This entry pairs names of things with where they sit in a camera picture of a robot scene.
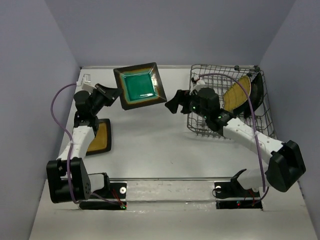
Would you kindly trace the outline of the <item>black plate with green centre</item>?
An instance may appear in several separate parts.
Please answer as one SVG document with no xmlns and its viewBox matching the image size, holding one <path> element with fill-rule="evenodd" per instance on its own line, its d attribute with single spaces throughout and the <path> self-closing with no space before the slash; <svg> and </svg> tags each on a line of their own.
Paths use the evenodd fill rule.
<svg viewBox="0 0 320 240">
<path fill-rule="evenodd" d="M 117 87 L 122 89 L 119 98 L 123 110 L 167 102 L 156 62 L 115 68 L 113 74 Z"/>
</svg>

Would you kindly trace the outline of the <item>green yellow woven-pattern plate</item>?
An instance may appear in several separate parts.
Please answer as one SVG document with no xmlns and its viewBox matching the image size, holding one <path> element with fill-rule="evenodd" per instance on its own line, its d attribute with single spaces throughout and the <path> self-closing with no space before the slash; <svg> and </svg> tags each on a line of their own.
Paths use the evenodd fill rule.
<svg viewBox="0 0 320 240">
<path fill-rule="evenodd" d="M 223 105 L 226 111 L 233 111 L 247 102 L 252 90 L 251 80 L 247 75 L 241 76 L 223 95 Z"/>
</svg>

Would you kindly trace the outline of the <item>black floral square plate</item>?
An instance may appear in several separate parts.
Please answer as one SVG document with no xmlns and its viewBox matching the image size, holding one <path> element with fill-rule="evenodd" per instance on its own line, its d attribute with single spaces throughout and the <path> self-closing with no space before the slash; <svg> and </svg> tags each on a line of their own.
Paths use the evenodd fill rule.
<svg viewBox="0 0 320 240">
<path fill-rule="evenodd" d="M 264 99 L 264 86 L 263 86 L 263 77 L 259 72 L 253 81 L 251 82 L 251 93 L 249 95 L 252 109 L 256 111 L 258 107 L 262 104 Z M 249 106 L 249 102 L 246 101 L 244 104 L 243 116 L 245 119 L 251 116 L 251 110 Z"/>
</svg>

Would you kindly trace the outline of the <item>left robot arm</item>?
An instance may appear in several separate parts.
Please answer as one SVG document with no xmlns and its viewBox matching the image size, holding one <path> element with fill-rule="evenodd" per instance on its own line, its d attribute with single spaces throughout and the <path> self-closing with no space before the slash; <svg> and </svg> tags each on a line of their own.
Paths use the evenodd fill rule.
<svg viewBox="0 0 320 240">
<path fill-rule="evenodd" d="M 90 90 L 82 89 L 73 96 L 75 114 L 72 132 L 66 130 L 69 142 L 56 160 L 46 165 L 50 199 L 53 203 L 79 204 L 95 193 L 104 198 L 110 194 L 111 185 L 97 181 L 92 189 L 91 179 L 84 164 L 87 150 L 99 130 L 98 112 L 110 107 L 121 95 L 122 89 L 97 83 Z"/>
</svg>

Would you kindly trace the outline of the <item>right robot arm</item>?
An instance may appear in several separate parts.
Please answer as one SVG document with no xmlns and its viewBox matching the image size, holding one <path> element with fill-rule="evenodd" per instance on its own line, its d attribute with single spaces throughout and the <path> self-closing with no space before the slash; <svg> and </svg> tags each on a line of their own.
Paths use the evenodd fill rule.
<svg viewBox="0 0 320 240">
<path fill-rule="evenodd" d="M 196 93 L 178 90 L 165 103 L 165 107 L 176 114 L 179 106 L 182 107 L 182 114 L 199 115 L 204 118 L 210 130 L 257 154 L 258 169 L 245 168 L 231 178 L 230 190 L 235 196 L 242 196 L 248 190 L 260 187 L 272 187 L 285 193 L 306 172 L 303 156 L 296 142 L 282 142 L 248 126 L 240 118 L 221 108 L 219 97 L 212 88 L 201 88 Z"/>
</svg>

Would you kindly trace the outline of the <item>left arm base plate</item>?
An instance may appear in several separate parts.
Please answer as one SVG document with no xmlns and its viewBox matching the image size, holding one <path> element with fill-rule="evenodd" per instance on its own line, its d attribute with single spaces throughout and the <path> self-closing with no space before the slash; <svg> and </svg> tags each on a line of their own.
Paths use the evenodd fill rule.
<svg viewBox="0 0 320 240">
<path fill-rule="evenodd" d="M 110 189 L 100 189 L 94 192 L 89 200 L 79 204 L 81 210 L 125 211 L 127 209 L 127 182 L 111 181 Z"/>
</svg>

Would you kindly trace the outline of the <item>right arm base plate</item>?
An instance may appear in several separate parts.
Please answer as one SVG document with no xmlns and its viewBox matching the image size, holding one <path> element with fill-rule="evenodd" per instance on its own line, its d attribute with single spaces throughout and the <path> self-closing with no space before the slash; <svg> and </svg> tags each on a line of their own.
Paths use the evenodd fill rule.
<svg viewBox="0 0 320 240">
<path fill-rule="evenodd" d="M 211 194 L 218 210 L 263 209 L 259 192 L 235 186 L 231 181 L 215 182 Z"/>
</svg>

